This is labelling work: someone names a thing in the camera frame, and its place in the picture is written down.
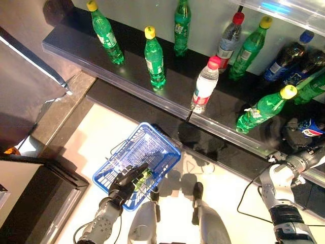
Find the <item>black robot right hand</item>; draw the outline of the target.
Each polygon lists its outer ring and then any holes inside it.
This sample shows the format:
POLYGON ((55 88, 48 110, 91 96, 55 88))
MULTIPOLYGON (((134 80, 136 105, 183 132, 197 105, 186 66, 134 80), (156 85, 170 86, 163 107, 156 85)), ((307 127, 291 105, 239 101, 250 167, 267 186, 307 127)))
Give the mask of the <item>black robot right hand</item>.
POLYGON ((281 129, 282 139, 293 149, 299 151, 315 145, 315 138, 302 131, 311 125, 311 119, 292 118, 281 129))

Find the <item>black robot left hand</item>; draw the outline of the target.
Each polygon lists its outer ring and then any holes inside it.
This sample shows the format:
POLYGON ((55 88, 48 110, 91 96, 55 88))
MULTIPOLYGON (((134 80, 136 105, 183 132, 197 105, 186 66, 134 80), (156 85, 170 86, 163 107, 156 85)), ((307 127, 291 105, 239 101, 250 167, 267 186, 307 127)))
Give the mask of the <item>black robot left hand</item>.
POLYGON ((118 173, 109 187, 109 201, 118 208, 122 208, 122 205, 130 199, 134 192, 135 186, 133 181, 137 178, 141 178, 143 172, 148 168, 147 163, 143 163, 140 166, 132 167, 125 175, 118 173))

